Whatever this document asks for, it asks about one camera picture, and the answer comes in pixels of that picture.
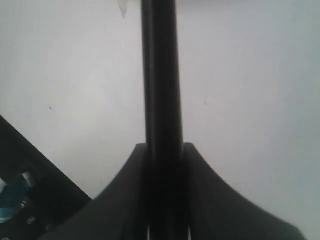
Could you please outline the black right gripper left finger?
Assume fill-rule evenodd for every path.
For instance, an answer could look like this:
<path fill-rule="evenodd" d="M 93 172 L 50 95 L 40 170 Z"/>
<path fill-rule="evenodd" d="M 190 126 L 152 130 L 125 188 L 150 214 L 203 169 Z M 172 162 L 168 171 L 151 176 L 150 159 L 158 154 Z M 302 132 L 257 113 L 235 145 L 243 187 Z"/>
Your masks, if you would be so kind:
<path fill-rule="evenodd" d="M 42 240 L 146 240 L 143 187 L 146 145 L 137 144 L 111 183 Z"/>

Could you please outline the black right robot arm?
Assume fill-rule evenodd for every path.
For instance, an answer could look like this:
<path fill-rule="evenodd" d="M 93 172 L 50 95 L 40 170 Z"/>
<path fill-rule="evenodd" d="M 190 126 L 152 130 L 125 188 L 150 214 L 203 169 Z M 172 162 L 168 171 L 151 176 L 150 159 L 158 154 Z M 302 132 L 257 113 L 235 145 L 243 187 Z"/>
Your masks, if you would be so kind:
<path fill-rule="evenodd" d="M 302 240 L 295 226 L 245 199 L 195 146 L 168 172 L 137 144 L 95 199 L 5 119 L 0 121 L 3 240 Z"/>

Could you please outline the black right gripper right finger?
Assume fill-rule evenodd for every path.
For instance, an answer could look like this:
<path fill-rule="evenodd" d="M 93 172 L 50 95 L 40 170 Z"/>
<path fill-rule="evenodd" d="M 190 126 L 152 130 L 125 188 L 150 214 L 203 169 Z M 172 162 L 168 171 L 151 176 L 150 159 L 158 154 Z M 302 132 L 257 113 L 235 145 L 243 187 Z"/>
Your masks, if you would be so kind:
<path fill-rule="evenodd" d="M 185 143 L 190 233 L 193 240 L 304 240 L 294 225 L 229 186 L 192 143 Z"/>

